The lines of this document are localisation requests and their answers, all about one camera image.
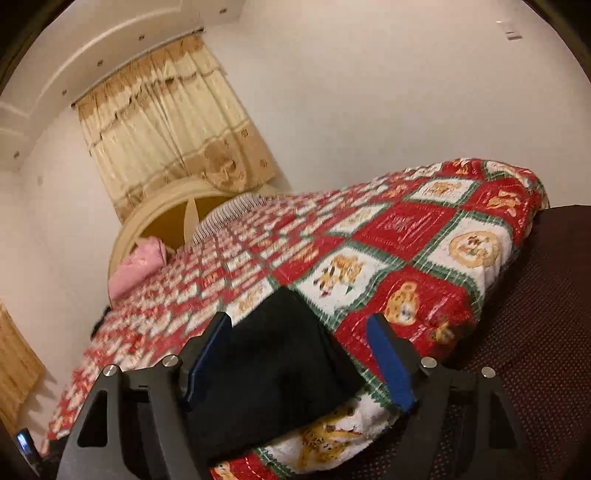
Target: teddy bear print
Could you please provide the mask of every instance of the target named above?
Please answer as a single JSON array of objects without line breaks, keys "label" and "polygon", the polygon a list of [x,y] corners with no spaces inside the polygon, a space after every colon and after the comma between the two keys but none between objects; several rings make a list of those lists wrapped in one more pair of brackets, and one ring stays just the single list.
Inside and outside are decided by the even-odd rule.
[{"label": "teddy bear print", "polygon": [[417,321],[419,307],[417,284],[407,281],[388,299],[384,316],[390,323],[409,326]]},{"label": "teddy bear print", "polygon": [[521,201],[519,199],[519,195],[512,192],[506,192],[504,190],[499,190],[499,193],[494,196],[493,198],[489,199],[486,208],[496,209],[496,208],[507,208],[507,212],[512,217],[517,216],[517,209],[516,207],[521,205]]},{"label": "teddy bear print", "polygon": [[430,193],[432,195],[437,196],[445,196],[448,193],[454,192],[459,188],[462,188],[461,181],[457,181],[455,183],[451,181],[436,181],[427,189],[426,193]]},{"label": "teddy bear print", "polygon": [[339,283],[347,285],[346,293],[349,293],[362,268],[363,263],[358,261],[357,256],[337,255],[331,260],[330,266],[324,268],[322,274],[314,279],[313,284],[318,285],[322,297],[330,295]]},{"label": "teddy bear print", "polygon": [[353,407],[341,406],[301,430],[302,450],[298,467],[306,470],[310,463],[327,464],[335,462],[350,445],[351,440],[362,434],[355,429],[341,429],[337,423],[355,415]]},{"label": "teddy bear print", "polygon": [[228,462],[218,463],[213,471],[216,472],[222,480],[238,480],[238,478],[230,470],[230,464]]},{"label": "teddy bear print", "polygon": [[437,342],[440,345],[450,345],[456,340],[456,336],[447,321],[443,321],[438,327],[433,329],[428,334],[428,338],[432,342]]}]

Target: white wall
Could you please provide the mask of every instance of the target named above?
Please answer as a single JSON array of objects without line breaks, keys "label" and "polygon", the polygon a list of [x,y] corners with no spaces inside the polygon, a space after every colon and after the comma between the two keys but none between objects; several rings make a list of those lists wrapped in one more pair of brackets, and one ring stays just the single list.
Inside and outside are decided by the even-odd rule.
[{"label": "white wall", "polygon": [[92,327],[109,302],[107,267],[121,224],[76,111],[68,107],[50,124],[21,172],[37,228]]},{"label": "white wall", "polygon": [[[495,21],[506,18],[523,40],[505,39]],[[521,0],[248,0],[205,39],[296,191],[480,156],[533,169],[554,205],[591,203],[591,85]],[[17,271],[0,294],[58,378],[107,303],[119,222],[70,108],[21,173],[63,283],[45,266],[33,280]],[[19,235],[8,242],[28,245]],[[37,271],[35,255],[10,256]]]},{"label": "white wall", "polygon": [[37,441],[88,344],[77,303],[51,261],[16,173],[0,173],[0,298],[48,375],[21,412]]},{"label": "white wall", "polygon": [[295,190],[474,156],[591,203],[591,85],[521,0],[248,0],[205,40]]}]

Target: bedspread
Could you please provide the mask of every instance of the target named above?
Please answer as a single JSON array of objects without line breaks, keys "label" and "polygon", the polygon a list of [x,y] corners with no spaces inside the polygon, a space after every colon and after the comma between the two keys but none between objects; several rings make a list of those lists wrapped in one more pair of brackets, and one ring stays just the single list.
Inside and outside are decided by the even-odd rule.
[{"label": "bedspread", "polygon": [[217,310],[236,324],[287,285],[349,352],[366,387],[331,415],[221,463],[212,475],[275,479],[332,468],[395,420],[364,320],[383,312],[421,355],[445,357],[473,329],[486,292],[545,203],[529,170],[477,159],[275,197],[179,251],[111,312],[73,373],[47,437],[69,431],[104,366],[150,367],[201,334]]}]

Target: blue pad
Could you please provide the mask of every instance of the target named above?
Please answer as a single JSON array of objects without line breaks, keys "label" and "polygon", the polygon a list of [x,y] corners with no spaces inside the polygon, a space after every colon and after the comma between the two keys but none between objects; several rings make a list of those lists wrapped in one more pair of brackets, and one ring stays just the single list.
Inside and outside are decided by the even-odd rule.
[{"label": "blue pad", "polygon": [[388,385],[390,398],[402,410],[408,412],[415,403],[412,385],[413,371],[409,371],[408,367],[416,362],[418,368],[420,360],[418,354],[415,351],[414,355],[408,355],[409,350],[402,342],[411,347],[412,344],[396,337],[382,314],[376,313],[367,319],[366,332],[372,353]]}]

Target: ceiling molding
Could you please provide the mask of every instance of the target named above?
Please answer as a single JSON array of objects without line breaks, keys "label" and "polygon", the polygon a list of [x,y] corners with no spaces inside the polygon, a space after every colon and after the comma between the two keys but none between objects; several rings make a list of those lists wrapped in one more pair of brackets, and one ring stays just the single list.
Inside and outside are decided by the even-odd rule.
[{"label": "ceiling molding", "polygon": [[18,170],[49,123],[100,80],[183,34],[236,21],[244,1],[74,1],[37,37],[0,96],[0,170]]}]

